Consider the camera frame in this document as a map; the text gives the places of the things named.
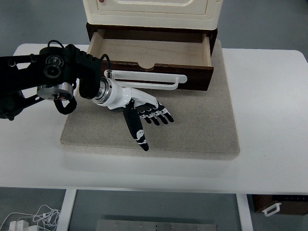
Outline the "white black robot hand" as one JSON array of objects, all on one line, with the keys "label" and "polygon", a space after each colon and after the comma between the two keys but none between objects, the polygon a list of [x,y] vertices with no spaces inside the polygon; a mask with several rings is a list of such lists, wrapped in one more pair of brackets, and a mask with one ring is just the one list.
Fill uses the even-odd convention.
[{"label": "white black robot hand", "polygon": [[152,95],[129,87],[121,87],[110,78],[102,78],[97,95],[92,99],[97,105],[123,113],[129,132],[137,144],[149,150],[141,120],[159,126],[174,119],[170,112]]}]

